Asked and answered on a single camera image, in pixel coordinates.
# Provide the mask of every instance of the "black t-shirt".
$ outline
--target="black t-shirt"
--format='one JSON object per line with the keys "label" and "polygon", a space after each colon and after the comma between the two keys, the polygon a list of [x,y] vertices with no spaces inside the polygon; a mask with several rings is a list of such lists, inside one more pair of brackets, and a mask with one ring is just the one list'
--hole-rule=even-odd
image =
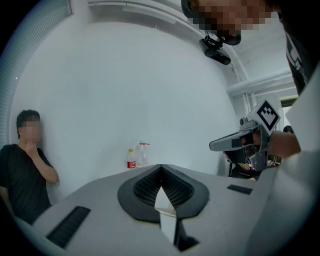
{"label": "black t-shirt", "polygon": [[298,94],[310,81],[320,60],[319,14],[315,1],[277,0],[286,33],[286,56]]}
{"label": "black t-shirt", "polygon": [[[43,151],[37,150],[41,159],[51,166]],[[29,224],[51,206],[46,180],[17,144],[5,145],[0,150],[0,186],[7,188],[14,214]]]}

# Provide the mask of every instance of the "black slot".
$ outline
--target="black slot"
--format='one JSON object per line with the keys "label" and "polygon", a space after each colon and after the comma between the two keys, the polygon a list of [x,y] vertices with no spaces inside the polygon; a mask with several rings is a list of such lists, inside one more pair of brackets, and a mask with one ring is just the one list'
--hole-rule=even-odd
{"label": "black slot", "polygon": [[229,190],[238,191],[240,193],[244,193],[250,195],[252,192],[252,188],[244,187],[244,186],[237,186],[237,185],[230,185],[227,187]]}
{"label": "black slot", "polygon": [[52,243],[65,248],[91,210],[76,206],[47,236]]}

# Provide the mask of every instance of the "window blind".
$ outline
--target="window blind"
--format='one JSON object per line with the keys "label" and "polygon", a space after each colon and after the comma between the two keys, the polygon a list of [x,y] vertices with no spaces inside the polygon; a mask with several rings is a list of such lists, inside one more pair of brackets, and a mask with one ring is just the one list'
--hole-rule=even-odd
{"label": "window blind", "polygon": [[71,0],[41,0],[7,42],[0,56],[0,149],[9,143],[12,99],[28,61],[45,36],[71,14]]}

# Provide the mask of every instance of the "water bottle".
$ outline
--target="water bottle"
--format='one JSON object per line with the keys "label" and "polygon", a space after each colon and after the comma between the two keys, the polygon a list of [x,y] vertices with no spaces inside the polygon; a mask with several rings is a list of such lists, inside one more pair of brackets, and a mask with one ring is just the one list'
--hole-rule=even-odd
{"label": "water bottle", "polygon": [[137,167],[148,165],[147,145],[150,144],[144,143],[142,140],[140,140],[140,143],[135,148],[134,159]]}

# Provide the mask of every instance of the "black vent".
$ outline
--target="black vent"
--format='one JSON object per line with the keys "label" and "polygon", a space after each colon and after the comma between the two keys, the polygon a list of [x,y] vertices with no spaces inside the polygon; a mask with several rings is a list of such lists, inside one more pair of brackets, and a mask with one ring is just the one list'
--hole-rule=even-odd
{"label": "black vent", "polygon": [[119,204],[136,220],[160,223],[160,214],[155,210],[160,187],[175,208],[178,220],[197,216],[209,200],[209,190],[201,182],[168,165],[157,164],[119,187]]}
{"label": "black vent", "polygon": [[161,187],[161,169],[156,169],[140,179],[133,187],[134,195],[148,206],[155,207],[157,194]]}
{"label": "black vent", "polygon": [[54,229],[46,236],[52,243],[65,248],[77,229],[89,214],[90,209],[75,207]]}
{"label": "black vent", "polygon": [[174,208],[184,204],[194,195],[194,188],[168,170],[162,169],[162,188]]}

